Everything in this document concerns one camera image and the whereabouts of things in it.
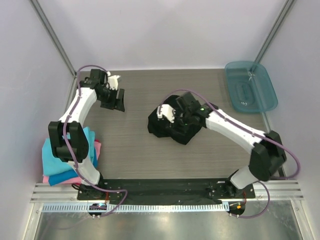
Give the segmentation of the black t shirt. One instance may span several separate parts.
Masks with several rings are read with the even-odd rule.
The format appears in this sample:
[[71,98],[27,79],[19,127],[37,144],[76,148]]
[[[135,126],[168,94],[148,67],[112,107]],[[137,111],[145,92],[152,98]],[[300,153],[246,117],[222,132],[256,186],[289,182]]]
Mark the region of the black t shirt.
[[[163,105],[167,104],[170,105],[172,108],[180,110],[179,105],[176,101],[176,98],[178,98],[179,95],[170,95],[168,98],[165,99]],[[200,117],[198,115],[202,115],[200,117],[201,120],[205,120],[209,116],[209,111],[207,111],[207,107],[201,106],[201,108],[198,109],[198,114],[196,114],[197,117]],[[165,117],[159,119],[158,118],[158,107],[156,107],[153,112],[148,116],[148,124],[147,129],[150,134],[155,135],[158,138],[172,138],[174,141],[176,141],[179,144],[187,145],[189,141],[202,129],[202,127],[205,127],[206,125],[203,124],[189,124],[184,125],[186,127],[186,131],[176,131],[176,128],[170,127],[171,122],[168,121]]]

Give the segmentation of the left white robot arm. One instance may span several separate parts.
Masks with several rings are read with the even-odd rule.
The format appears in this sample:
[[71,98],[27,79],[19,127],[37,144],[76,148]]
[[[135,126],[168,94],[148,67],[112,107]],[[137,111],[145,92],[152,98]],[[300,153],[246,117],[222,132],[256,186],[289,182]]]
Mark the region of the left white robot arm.
[[91,161],[89,141],[83,124],[97,101],[102,108],[125,111],[125,90],[119,87],[119,79],[120,75],[112,75],[109,71],[92,65],[88,77],[76,79],[77,90],[66,112],[59,120],[51,121],[48,125],[53,156],[75,171],[81,183],[73,188],[89,199],[102,199],[106,195],[106,187],[102,174]]

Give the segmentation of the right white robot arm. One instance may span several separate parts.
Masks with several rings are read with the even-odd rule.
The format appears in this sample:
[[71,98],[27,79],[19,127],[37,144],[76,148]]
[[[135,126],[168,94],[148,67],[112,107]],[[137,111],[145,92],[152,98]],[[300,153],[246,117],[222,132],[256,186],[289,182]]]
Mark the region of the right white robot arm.
[[230,117],[216,105],[200,104],[191,92],[176,98],[173,127],[185,134],[190,127],[203,127],[229,138],[250,154],[248,165],[236,170],[225,181],[226,194],[231,198],[241,195],[248,185],[267,182],[286,162],[280,135],[250,128]]

